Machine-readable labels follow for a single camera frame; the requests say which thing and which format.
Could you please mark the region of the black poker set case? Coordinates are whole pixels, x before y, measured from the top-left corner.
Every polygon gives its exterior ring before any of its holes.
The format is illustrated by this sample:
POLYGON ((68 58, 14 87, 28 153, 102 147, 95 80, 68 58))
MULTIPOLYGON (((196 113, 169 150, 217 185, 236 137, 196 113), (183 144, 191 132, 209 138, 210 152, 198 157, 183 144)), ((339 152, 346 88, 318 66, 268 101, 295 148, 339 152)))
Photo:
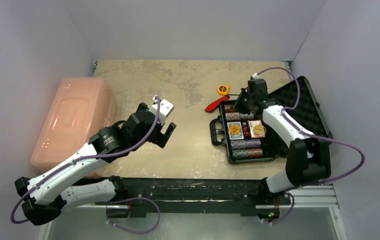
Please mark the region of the black poker set case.
POLYGON ((212 144, 225 146, 231 164, 271 162, 277 157, 329 163, 332 133, 308 79, 267 92, 263 79, 251 79, 237 99, 224 96, 209 105, 219 110, 210 122, 212 144))

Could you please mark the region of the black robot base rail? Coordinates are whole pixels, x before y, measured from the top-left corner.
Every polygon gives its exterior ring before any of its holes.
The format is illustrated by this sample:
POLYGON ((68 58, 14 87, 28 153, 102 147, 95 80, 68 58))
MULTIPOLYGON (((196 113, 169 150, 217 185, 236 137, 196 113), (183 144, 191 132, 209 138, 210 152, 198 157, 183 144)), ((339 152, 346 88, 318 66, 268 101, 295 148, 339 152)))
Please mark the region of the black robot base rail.
POLYGON ((143 218, 148 213, 239 214, 276 219, 279 209, 332 208, 331 186, 306 186, 271 192, 265 180, 109 177, 82 179, 61 194, 62 211, 85 205, 115 210, 114 217, 143 218))

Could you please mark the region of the grey blue poker chip stack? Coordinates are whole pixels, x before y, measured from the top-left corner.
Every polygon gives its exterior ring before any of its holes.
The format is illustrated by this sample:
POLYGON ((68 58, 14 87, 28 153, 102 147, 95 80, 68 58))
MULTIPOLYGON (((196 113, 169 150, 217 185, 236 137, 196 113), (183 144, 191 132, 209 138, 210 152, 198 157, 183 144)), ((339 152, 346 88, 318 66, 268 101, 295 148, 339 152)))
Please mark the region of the grey blue poker chip stack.
POLYGON ((246 159, 246 158, 248 158, 248 150, 246 150, 246 149, 233 150, 232 156, 233 156, 233 158, 238 159, 238 160, 246 159))

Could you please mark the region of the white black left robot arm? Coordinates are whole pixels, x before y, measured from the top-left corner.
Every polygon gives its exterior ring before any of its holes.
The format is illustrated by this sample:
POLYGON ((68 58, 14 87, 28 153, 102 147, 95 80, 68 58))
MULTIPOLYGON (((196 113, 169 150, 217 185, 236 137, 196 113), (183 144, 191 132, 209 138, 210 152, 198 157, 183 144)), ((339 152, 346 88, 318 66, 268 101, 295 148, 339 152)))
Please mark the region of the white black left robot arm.
POLYGON ((102 202, 119 205, 128 200, 128 191, 118 176, 91 184, 76 183, 146 142, 164 148, 176 125, 170 123, 165 133, 161 130, 173 110, 172 103, 155 96, 151 107, 139 104, 127 120, 100 129, 76 153, 48 172, 17 179, 15 187, 21 198, 11 212, 11 222, 40 226, 68 209, 102 202))

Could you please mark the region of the red brown poker chip stack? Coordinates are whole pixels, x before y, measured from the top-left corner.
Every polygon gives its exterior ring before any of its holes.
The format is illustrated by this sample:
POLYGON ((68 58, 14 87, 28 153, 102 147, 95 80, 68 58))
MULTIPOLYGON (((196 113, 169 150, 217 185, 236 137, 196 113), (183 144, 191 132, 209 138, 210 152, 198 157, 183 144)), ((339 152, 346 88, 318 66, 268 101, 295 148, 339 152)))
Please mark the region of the red brown poker chip stack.
POLYGON ((261 148, 252 148, 247 150, 249 158, 260 158, 263 156, 263 150, 261 148))

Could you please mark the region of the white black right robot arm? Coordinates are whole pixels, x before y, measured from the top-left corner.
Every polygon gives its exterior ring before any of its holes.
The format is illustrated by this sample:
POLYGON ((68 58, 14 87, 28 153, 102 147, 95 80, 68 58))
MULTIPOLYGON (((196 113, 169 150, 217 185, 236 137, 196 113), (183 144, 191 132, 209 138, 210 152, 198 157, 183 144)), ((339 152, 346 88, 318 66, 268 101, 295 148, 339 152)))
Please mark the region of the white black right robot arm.
POLYGON ((311 184, 330 177, 329 146, 314 133, 306 130, 287 112, 287 108, 269 98, 263 79, 250 79, 241 90, 234 108, 242 113, 252 113, 270 127, 288 147, 285 169, 262 179, 258 196, 271 203, 278 193, 311 184))

